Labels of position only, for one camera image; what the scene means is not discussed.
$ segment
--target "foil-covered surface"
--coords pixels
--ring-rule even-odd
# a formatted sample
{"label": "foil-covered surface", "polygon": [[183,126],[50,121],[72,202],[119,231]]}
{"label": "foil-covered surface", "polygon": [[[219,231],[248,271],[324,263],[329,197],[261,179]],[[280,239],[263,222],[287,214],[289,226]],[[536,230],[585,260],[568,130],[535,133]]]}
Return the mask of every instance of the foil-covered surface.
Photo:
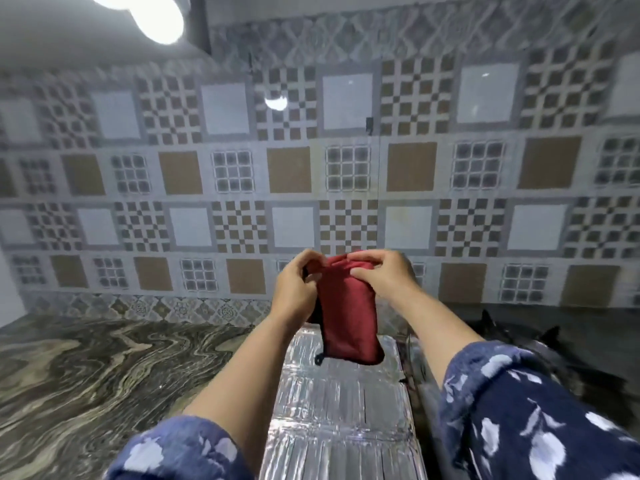
{"label": "foil-covered surface", "polygon": [[379,365],[326,358],[318,366],[320,330],[296,334],[260,480],[427,480],[396,343],[379,339]]}

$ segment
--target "person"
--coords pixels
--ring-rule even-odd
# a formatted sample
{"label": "person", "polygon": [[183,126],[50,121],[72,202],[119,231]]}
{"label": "person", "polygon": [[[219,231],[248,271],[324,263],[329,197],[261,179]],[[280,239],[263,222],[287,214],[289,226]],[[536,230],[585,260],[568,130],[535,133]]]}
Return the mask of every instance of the person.
{"label": "person", "polygon": [[[351,274],[411,325],[442,390],[440,428],[455,466],[480,479],[640,480],[640,445],[551,380],[536,357],[486,342],[413,279],[404,256],[358,251],[375,263]],[[313,250],[278,276],[271,311],[183,411],[133,437],[108,480],[224,479],[259,475],[285,352],[316,303]]]}

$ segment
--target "swirled marble pattern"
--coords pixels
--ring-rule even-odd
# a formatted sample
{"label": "swirled marble pattern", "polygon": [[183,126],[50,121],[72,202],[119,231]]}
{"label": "swirled marble pattern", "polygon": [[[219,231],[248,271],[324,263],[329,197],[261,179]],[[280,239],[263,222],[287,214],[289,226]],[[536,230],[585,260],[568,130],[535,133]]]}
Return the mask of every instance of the swirled marble pattern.
{"label": "swirled marble pattern", "polygon": [[0,479],[98,480],[179,412],[247,329],[26,316],[0,330]]}

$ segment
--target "hand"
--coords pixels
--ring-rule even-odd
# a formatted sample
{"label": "hand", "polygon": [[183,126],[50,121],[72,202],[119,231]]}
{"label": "hand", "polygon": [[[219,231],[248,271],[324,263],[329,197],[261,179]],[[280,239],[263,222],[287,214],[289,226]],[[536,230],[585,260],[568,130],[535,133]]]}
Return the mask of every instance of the hand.
{"label": "hand", "polygon": [[357,251],[348,254],[347,259],[349,261],[369,261],[381,265],[375,269],[356,267],[351,270],[351,275],[370,284],[376,294],[388,301],[393,302],[393,298],[398,298],[400,290],[417,289],[421,291],[418,283],[415,282],[411,263],[397,251],[384,249]]}
{"label": "hand", "polygon": [[316,306],[316,282],[320,274],[311,274],[306,280],[302,279],[302,270],[309,261],[314,260],[326,265],[323,254],[313,249],[302,251],[285,266],[276,281],[270,316],[286,322],[293,332],[308,320]]}

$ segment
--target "person's left hand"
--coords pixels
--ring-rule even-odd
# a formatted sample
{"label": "person's left hand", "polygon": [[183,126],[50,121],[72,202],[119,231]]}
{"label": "person's left hand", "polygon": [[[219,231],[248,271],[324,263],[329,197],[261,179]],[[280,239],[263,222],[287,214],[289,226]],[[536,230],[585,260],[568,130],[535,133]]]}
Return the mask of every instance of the person's left hand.
{"label": "person's left hand", "polygon": [[326,265],[324,254],[306,249],[285,266],[276,281],[270,316],[286,322],[292,331],[300,329],[316,306],[316,282],[320,274],[311,274],[306,280],[302,279],[302,271],[310,261],[320,261],[323,266]]}

